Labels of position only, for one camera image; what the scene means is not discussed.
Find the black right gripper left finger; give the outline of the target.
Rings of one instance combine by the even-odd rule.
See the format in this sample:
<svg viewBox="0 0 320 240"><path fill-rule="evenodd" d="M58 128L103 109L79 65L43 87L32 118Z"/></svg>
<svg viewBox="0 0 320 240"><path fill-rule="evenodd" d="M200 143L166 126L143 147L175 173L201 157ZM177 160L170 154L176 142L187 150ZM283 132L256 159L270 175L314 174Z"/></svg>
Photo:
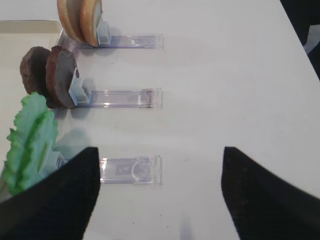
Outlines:
<svg viewBox="0 0 320 240"><path fill-rule="evenodd" d="M0 238L83 239L100 177L99 150L87 147L36 185L0 204Z"/></svg>

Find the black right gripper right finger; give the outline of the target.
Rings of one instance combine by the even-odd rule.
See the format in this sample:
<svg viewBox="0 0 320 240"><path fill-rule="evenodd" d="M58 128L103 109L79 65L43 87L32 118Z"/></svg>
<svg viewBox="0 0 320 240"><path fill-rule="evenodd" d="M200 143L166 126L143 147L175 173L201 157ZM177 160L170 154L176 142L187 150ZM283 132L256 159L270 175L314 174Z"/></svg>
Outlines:
<svg viewBox="0 0 320 240"><path fill-rule="evenodd" d="M236 147L223 152L221 191L241 240L318 240L320 200Z"/></svg>

